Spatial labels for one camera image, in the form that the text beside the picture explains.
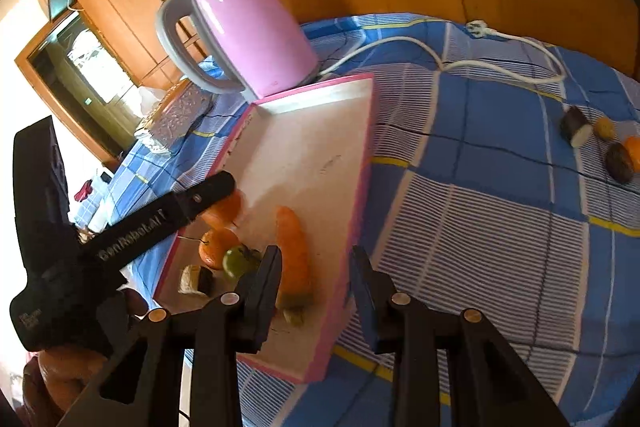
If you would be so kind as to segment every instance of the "orange carrot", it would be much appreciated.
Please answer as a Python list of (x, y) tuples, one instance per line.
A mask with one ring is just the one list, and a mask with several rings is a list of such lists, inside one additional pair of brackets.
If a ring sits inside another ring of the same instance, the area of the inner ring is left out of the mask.
[(311, 270), (305, 233), (298, 216), (288, 206), (276, 208), (276, 244), (282, 252), (276, 308), (286, 311), (287, 322), (300, 324), (299, 312), (312, 301)]

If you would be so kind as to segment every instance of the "orange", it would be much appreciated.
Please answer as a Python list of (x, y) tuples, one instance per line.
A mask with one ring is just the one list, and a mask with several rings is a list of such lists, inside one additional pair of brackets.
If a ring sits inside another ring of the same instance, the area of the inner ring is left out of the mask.
[(200, 217), (212, 229), (226, 229), (234, 223), (242, 209), (242, 192), (236, 188), (230, 196), (212, 204)]
[(630, 136), (624, 145), (634, 163), (634, 171), (640, 172), (640, 136)]
[(238, 236), (229, 229), (209, 230), (202, 236), (198, 253), (202, 262), (214, 270), (222, 270), (227, 250), (240, 245)]

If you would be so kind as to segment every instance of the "yellow fruit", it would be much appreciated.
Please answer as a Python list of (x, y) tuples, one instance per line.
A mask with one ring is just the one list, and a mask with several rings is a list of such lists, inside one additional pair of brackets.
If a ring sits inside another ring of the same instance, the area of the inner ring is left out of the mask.
[(198, 253), (204, 264), (214, 270), (222, 270), (226, 251), (240, 244), (238, 236), (231, 230), (212, 229), (202, 236)]

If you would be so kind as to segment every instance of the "plastic food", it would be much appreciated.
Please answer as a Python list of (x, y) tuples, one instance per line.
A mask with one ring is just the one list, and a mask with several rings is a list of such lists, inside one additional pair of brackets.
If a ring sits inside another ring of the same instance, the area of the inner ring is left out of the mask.
[(200, 214), (200, 217), (212, 229), (226, 229), (234, 224), (240, 210), (242, 210), (242, 192), (236, 188), (230, 196), (212, 204)]
[(282, 252), (282, 277), (276, 308), (285, 311), (289, 324), (303, 322), (303, 309), (313, 300), (309, 252), (296, 213), (288, 206), (276, 209), (276, 244)]
[(640, 172), (640, 136), (630, 136), (625, 140), (625, 149), (631, 156), (634, 171)]
[(616, 139), (616, 127), (613, 122), (606, 116), (601, 116), (593, 124), (593, 132), (598, 138), (604, 141)]
[(572, 105), (560, 121), (560, 134), (571, 144), (571, 147), (582, 147), (593, 131), (587, 117), (579, 107)]
[(180, 276), (178, 293), (209, 297), (213, 291), (213, 274), (199, 264), (185, 266)]
[(229, 249), (222, 260), (225, 273), (232, 279), (240, 279), (245, 273), (257, 270), (260, 258), (254, 252), (257, 250), (249, 250), (245, 245)]
[(229, 229), (212, 229), (202, 236), (198, 253), (202, 262), (214, 270), (222, 270), (222, 260), (230, 248), (240, 245), (238, 236)]
[(49, 396), (62, 412), (71, 407), (105, 361), (99, 353), (78, 346), (51, 347), (38, 355), (40, 373)]
[(634, 163), (622, 143), (614, 143), (604, 157), (604, 166), (618, 183), (629, 183), (634, 177)]

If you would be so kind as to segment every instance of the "lime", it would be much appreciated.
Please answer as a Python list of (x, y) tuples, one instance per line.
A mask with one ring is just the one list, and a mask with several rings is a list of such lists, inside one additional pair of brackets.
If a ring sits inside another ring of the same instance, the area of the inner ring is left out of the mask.
[(222, 260), (222, 267), (232, 279), (240, 279), (245, 273), (257, 270), (260, 260), (256, 259), (244, 245), (230, 248)]

